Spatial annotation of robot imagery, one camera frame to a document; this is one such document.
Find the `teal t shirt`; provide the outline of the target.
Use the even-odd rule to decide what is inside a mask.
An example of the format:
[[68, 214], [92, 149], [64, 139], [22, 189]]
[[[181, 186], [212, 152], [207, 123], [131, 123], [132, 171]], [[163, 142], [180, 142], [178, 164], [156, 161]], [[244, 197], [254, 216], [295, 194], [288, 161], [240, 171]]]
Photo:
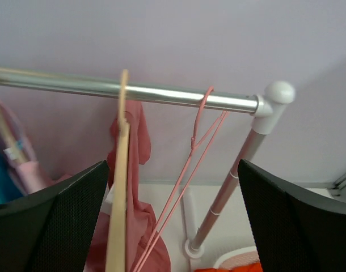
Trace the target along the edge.
[[9, 164], [0, 154], [0, 205], [22, 197], [9, 175]]

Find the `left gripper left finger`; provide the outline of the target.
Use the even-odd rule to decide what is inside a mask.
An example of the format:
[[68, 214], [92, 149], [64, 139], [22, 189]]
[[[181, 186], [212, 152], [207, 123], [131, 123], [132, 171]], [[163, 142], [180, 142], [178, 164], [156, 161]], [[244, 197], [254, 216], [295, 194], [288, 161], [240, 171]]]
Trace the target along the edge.
[[101, 161], [0, 205], [0, 271], [83, 271], [108, 174]]

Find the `light pink t shirt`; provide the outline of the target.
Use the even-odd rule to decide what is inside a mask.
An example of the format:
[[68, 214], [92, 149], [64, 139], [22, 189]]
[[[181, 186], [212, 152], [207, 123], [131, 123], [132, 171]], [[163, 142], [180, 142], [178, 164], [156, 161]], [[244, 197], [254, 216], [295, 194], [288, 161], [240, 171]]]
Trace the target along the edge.
[[0, 101], [0, 154], [9, 164], [9, 175], [22, 195], [35, 193], [70, 178], [51, 179], [38, 162], [32, 144], [17, 116]]

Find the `orange t shirt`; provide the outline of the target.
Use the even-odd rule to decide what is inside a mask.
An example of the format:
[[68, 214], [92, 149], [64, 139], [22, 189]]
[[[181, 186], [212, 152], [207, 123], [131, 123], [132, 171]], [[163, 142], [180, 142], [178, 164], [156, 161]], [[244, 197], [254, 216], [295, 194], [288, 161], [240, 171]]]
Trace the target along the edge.
[[205, 268], [196, 269], [195, 272], [263, 272], [260, 262], [252, 263], [245, 266], [227, 268]]

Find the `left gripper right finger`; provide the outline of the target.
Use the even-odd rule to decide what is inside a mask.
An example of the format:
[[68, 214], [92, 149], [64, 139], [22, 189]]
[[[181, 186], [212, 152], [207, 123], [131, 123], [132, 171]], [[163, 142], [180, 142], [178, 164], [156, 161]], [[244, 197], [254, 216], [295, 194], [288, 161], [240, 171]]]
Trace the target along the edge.
[[240, 189], [263, 271], [346, 271], [346, 203], [278, 178], [248, 160]]

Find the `dusty rose t shirt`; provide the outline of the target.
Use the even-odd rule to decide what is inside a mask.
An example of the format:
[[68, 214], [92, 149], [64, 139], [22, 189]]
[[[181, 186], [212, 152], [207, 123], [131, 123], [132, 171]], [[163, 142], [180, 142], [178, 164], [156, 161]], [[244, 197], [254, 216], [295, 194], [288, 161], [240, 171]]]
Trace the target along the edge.
[[[138, 199], [139, 167], [151, 155], [151, 141], [141, 102], [125, 103], [125, 118], [130, 124], [126, 193], [126, 270], [133, 271], [157, 223], [151, 204]], [[104, 271], [109, 215], [100, 213], [95, 227], [85, 271]]]

